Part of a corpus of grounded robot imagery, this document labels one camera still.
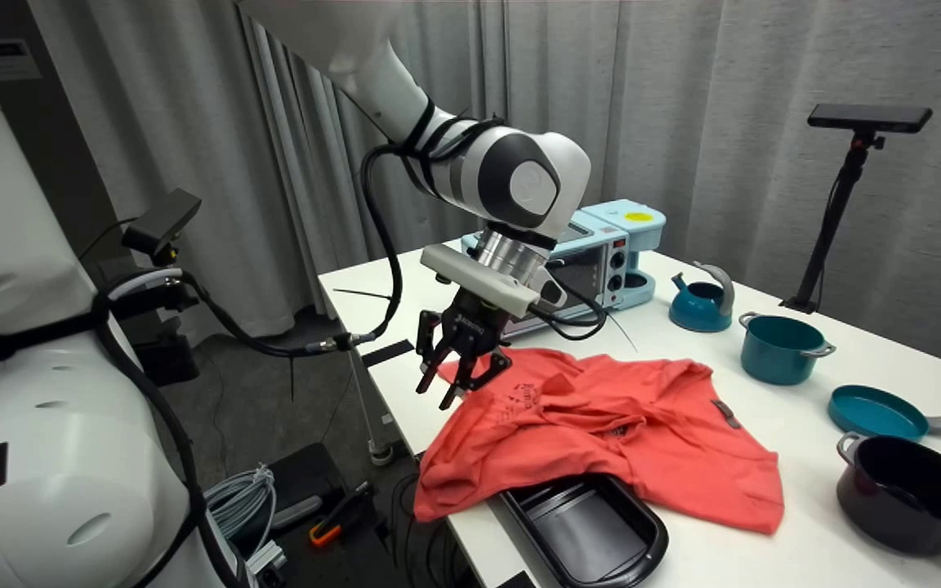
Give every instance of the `black pot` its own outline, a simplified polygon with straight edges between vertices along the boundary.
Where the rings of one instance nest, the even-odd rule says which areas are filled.
[[[908,552],[941,555],[941,455],[902,439],[842,439],[851,468],[837,500],[856,528]]]

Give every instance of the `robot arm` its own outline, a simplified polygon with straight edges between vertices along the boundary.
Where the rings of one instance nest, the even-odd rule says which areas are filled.
[[[567,290],[545,271],[587,187],[587,154],[563,134],[526,134],[497,122],[462,122],[434,107],[387,41],[402,0],[241,0],[304,63],[331,75],[399,148],[412,180],[486,221],[482,259],[428,244],[423,261],[462,283],[445,313],[423,313],[417,353],[428,389],[447,353],[462,355],[456,392],[476,389],[506,366],[499,331]]]

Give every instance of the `red towel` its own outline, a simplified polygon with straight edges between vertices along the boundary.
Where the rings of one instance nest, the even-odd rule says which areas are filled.
[[[779,456],[726,417],[705,366],[551,350],[510,350],[510,358],[423,456],[416,520],[440,520],[510,488],[615,475],[647,504],[751,531],[779,528]]]

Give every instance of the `white table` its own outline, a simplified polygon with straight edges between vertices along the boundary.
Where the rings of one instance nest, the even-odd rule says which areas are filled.
[[[417,264],[417,251],[402,255],[402,267],[405,300],[389,334],[359,353],[373,353],[395,341],[416,341],[417,309],[445,309],[451,305],[456,288],[438,283],[434,275]],[[851,528],[837,506],[842,462],[833,445],[840,432],[826,417],[830,392],[847,381],[889,389],[915,402],[922,411],[941,416],[941,358],[813,313],[807,320],[823,331],[837,353],[819,358],[804,386],[763,386],[740,366],[740,322],[726,334],[690,334],[666,320],[673,300],[671,279],[686,271],[686,264],[650,251],[642,259],[642,267],[657,279],[657,300],[615,313],[610,322],[586,342],[537,334],[515,341],[515,346],[551,346],[571,355],[610,353],[618,358],[697,358],[711,366],[711,381],[721,402],[766,447],[779,451],[786,484],[786,524],[774,535],[737,531],[657,509],[671,528],[671,548],[647,585],[941,585],[941,557],[906,557]],[[348,331],[363,334],[381,316],[387,300],[351,290],[389,293],[387,261],[322,275],[322,283]],[[789,313],[779,309],[774,296],[740,283],[737,313],[746,309]],[[408,447],[416,455],[425,451],[451,416],[438,411],[447,386],[434,380],[432,392],[416,395],[423,374],[416,353],[380,362],[370,374]],[[526,570],[522,555],[493,509],[502,509],[502,504],[493,500],[491,506],[451,517],[451,528],[463,543],[485,585],[502,585],[515,570]]]

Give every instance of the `black tray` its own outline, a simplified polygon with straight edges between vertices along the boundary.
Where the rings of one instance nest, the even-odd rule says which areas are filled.
[[[647,577],[666,552],[666,526],[615,478],[567,478],[506,490],[550,575],[569,588],[618,588]]]

